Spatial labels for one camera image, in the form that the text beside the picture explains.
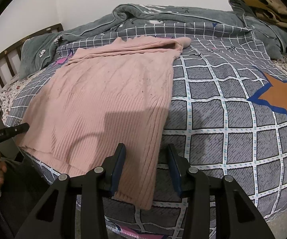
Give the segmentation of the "pink knit sweater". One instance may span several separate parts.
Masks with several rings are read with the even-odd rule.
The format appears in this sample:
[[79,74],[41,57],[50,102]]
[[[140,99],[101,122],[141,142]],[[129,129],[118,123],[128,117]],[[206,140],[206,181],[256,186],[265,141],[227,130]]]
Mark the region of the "pink knit sweater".
[[60,173],[100,166],[117,145],[126,161],[115,197],[152,206],[162,131],[172,98],[173,63],[190,38],[140,36],[77,49],[30,101],[18,147]]

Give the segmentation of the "floral bed sheet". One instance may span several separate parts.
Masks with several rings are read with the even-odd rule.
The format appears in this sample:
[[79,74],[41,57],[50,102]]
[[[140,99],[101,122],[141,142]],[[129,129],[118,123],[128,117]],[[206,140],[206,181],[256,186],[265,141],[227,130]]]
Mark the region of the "floral bed sheet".
[[45,69],[26,77],[23,80],[19,80],[19,75],[15,75],[8,84],[6,84],[0,92],[0,113],[2,123],[6,126],[6,120],[10,113],[13,100],[20,93],[20,91],[35,77],[42,74]]

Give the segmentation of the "dark wooden bed headboard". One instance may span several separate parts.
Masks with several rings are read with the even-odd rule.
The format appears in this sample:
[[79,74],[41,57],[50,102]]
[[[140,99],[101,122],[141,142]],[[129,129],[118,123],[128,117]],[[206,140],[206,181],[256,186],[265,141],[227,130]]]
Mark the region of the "dark wooden bed headboard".
[[44,35],[46,33],[56,33],[62,30],[63,26],[60,23],[51,25],[20,39],[0,52],[0,92],[1,89],[9,84],[11,79],[19,73],[24,42],[32,37]]

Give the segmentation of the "grey-green fleece blanket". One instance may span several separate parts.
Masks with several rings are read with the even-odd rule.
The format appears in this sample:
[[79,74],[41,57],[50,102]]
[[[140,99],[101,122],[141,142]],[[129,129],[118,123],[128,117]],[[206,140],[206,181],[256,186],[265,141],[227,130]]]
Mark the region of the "grey-green fleece blanket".
[[287,47],[287,32],[255,16],[243,0],[229,0],[231,11],[196,7],[157,7],[156,5],[120,4],[111,14],[73,29],[48,33],[26,40],[21,50],[19,79],[23,80],[51,64],[56,50],[62,45],[91,38],[103,33],[117,32],[128,27],[145,24],[191,23],[199,29],[211,23],[220,36],[228,28],[249,29],[256,39],[263,42],[272,59],[280,59]]

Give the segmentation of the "grey checked star duvet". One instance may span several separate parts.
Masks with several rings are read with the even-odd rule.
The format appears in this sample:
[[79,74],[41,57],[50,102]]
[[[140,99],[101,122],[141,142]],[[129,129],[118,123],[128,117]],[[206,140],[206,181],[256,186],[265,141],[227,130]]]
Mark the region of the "grey checked star duvet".
[[273,63],[263,42],[249,29],[213,25],[145,24],[62,45],[55,60],[15,97],[6,126],[18,124],[63,59],[79,48],[109,44],[140,35],[186,36],[190,47],[173,64],[171,108],[162,145],[173,144],[189,162],[213,177],[231,175],[267,222],[287,216],[287,112],[257,101],[255,92],[270,75],[287,81],[285,63]]

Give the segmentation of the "brown leopard print cloth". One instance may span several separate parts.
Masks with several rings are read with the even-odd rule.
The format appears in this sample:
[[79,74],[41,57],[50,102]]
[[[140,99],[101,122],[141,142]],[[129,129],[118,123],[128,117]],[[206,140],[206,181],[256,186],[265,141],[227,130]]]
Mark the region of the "brown leopard print cloth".
[[242,0],[264,22],[287,29],[287,7],[280,0]]

